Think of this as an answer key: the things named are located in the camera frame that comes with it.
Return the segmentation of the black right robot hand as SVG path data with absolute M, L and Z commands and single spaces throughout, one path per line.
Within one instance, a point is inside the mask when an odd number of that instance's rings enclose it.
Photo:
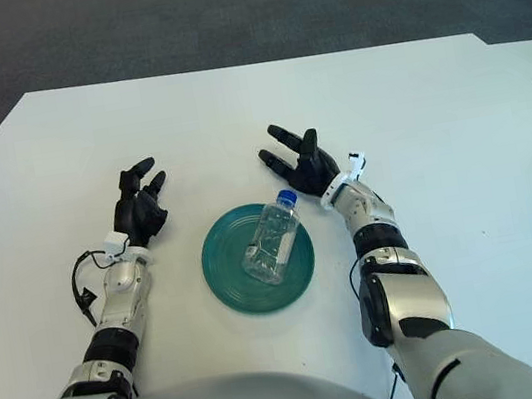
M 341 171 L 333 157 L 318 146 L 317 130 L 307 129 L 303 136 L 299 136 L 280 126 L 269 125 L 267 132 L 298 158 L 295 166 L 292 166 L 276 154 L 262 149 L 258 153 L 262 163 L 296 191 L 322 197 Z

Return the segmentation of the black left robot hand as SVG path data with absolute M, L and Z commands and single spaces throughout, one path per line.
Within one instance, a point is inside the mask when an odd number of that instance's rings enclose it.
M 128 236 L 129 245 L 148 248 L 152 237 L 164 226 L 168 211 L 158 205 L 158 195 L 166 181 L 166 172 L 159 171 L 145 186 L 141 180 L 153 168 L 152 157 L 141 160 L 120 173 L 120 198 L 115 205 L 114 231 Z

